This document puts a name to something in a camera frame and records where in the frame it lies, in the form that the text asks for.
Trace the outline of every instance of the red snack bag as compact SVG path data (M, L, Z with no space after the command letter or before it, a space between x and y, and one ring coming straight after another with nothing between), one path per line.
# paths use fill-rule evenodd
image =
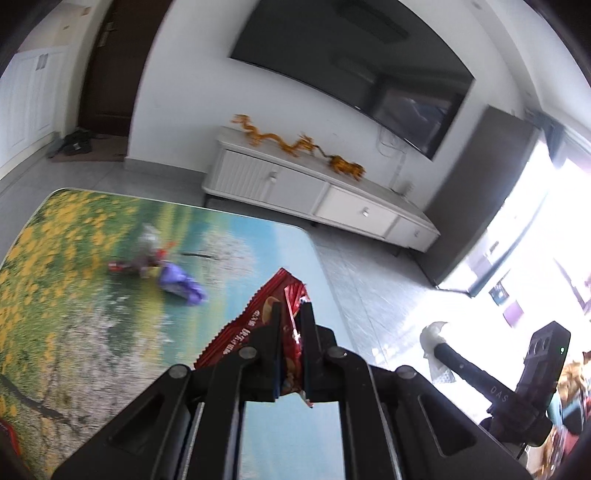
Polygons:
M2 419L0 419L0 435L5 435L8 438L8 441L10 442L14 452L18 456L21 456L21 446L18 444L17 434L10 424Z
M195 368L214 365L221 357L248 342L250 332L271 320L272 305L282 304L281 343L287 375L281 386L281 395L292 392L302 394L301 342L294 317L301 301L310 301L305 285L287 270L280 268L271 279L255 293L244 311L228 323L209 343L194 363Z

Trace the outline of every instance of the television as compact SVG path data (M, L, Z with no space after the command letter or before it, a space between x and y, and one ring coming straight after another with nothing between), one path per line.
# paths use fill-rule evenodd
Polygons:
M473 80L396 0L261 0L230 57L347 103L429 159Z

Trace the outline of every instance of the gray floor tile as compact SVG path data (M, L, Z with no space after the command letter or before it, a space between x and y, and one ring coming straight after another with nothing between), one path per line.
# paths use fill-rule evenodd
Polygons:
M372 327L390 369L411 365L421 371L427 367L423 349L418 344L418 336L424 325L415 324L410 329L401 330L372 322Z
M122 165L115 166L93 189L195 206L203 204L204 195L199 185L125 170Z
M361 273L356 276L356 286L369 319L392 329L399 329L428 293L411 280L391 280L383 275L368 279Z
M0 261L47 195L41 189L17 185L0 195Z
M386 244L380 240L375 240L357 233L346 230L338 230L338 235L335 235L335 246L342 252L348 254L360 254L368 256L382 255L384 253L391 254L397 250L397 247Z
M257 205L250 205L249 203L235 202L234 200L211 198L207 203L207 208L236 213L238 215L264 218L265 220L271 220L272 222L287 223L288 225L298 226L305 230L310 228L310 222L303 218L287 215L282 212L276 212L275 210L269 210Z
M334 248L334 236L338 236L340 234L340 230L338 230L337 228L331 227L329 225L323 225L322 223L318 223L315 225L309 223L304 228L310 234L314 243L321 247Z
M26 160L20 162L10 172L4 175L0 179L0 194L2 194L2 192L6 190L10 185L17 182L33 165L38 163L44 157L46 149L47 147L44 147L39 151L35 152L33 155L28 157Z
M62 188L92 189L120 162L52 162L43 158L33 165L18 184L52 192Z
M321 246L316 246L316 250L357 353L366 362L387 367L378 337L355 287L352 272L342 261L341 253Z
M163 165L151 161L136 160L135 158L126 158L124 169L138 173L145 173L154 177L168 178L177 182L180 181L197 185L201 185L201 182L205 177L205 174L199 171L173 167L171 165Z

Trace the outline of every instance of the purple plastic bag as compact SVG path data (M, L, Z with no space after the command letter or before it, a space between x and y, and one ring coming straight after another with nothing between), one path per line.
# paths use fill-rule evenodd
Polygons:
M199 305L207 300L203 287L172 262L164 262L158 283L161 289L187 299L187 305Z

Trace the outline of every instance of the screw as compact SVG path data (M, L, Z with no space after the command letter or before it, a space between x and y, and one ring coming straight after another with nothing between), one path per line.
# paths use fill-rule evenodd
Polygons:
M168 370L168 374L172 378L184 378L187 375L188 368L184 365L173 365Z
M238 355L240 355L244 360L250 360L251 358L256 357L256 348L253 346L244 346L240 348Z
M332 346L328 349L328 354L331 358L344 358L347 356L347 350L341 346Z
M417 371L408 365L402 365L395 370L396 374L405 380L410 380L417 375Z

